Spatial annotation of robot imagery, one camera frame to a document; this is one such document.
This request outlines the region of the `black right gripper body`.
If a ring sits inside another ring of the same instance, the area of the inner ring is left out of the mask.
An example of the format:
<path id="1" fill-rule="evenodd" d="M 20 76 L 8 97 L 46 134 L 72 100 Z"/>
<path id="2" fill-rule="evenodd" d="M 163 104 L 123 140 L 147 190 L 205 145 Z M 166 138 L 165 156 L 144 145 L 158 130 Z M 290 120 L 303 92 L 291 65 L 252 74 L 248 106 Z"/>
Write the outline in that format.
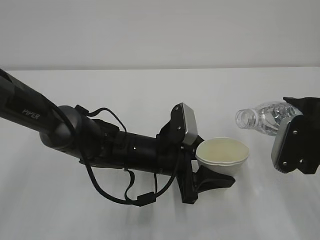
<path id="1" fill-rule="evenodd" d="M 300 110 L 305 117 L 305 162 L 298 170 L 305 175 L 314 175 L 320 165 L 320 99 L 284 97 L 283 100 Z"/>

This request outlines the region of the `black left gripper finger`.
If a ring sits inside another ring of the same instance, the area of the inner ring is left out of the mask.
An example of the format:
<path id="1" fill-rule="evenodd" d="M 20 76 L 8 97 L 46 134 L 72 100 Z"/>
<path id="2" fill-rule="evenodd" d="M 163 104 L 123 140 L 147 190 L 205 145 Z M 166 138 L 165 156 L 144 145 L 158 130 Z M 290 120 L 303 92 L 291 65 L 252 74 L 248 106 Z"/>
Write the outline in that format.
<path id="1" fill-rule="evenodd" d="M 193 173 L 193 188 L 197 194 L 214 189 L 230 188 L 235 182 L 232 176 L 212 171 L 204 166 Z"/>
<path id="2" fill-rule="evenodd" d="M 204 141 L 205 140 L 201 136 L 198 135 L 197 138 L 195 139 L 195 141 L 191 145 L 192 152 L 195 153 L 197 151 L 198 146 Z"/>

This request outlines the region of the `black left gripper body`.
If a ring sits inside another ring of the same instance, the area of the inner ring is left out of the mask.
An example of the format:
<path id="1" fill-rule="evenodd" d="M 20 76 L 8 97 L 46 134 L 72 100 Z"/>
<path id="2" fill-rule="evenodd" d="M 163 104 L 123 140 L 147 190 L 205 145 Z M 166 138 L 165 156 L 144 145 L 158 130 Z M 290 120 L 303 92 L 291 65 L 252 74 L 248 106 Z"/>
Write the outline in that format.
<path id="1" fill-rule="evenodd" d="M 198 199 L 198 193 L 195 192 L 193 186 L 194 172 L 192 170 L 192 160 L 196 158 L 196 153 L 192 152 L 192 145 L 174 143 L 170 131 L 171 124 L 169 121 L 157 135 L 157 140 L 160 142 L 160 152 L 164 154 L 164 160 L 161 160 L 160 163 L 168 164 L 160 168 L 164 172 L 168 171 L 170 178 L 164 187 L 157 191 L 156 197 L 163 195 L 173 181 L 177 180 L 181 201 L 184 204 L 194 204 Z"/>

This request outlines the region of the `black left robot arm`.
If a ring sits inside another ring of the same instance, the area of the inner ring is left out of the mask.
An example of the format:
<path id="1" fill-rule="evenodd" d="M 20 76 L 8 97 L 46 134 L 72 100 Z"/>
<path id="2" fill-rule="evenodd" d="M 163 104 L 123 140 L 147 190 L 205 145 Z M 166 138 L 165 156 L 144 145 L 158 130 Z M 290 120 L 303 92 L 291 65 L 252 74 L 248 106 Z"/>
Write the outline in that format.
<path id="1" fill-rule="evenodd" d="M 193 204 L 199 193 L 235 183 L 229 173 L 205 166 L 193 171 L 192 161 L 204 140 L 198 135 L 194 111 L 185 103 L 172 108 L 169 121 L 155 137 L 130 133 L 122 122 L 114 125 L 98 119 L 99 113 L 99 109 L 90 112 L 80 105 L 57 106 L 9 73 L 0 73 L 0 116 L 37 131 L 45 146 L 78 158 L 97 192 L 114 203 L 139 207 L 152 204 L 177 181 L 182 202 Z M 131 185 L 136 170 L 168 175 L 169 180 L 163 188 L 136 199 L 121 199 L 99 186 L 93 168 L 124 170 Z"/>

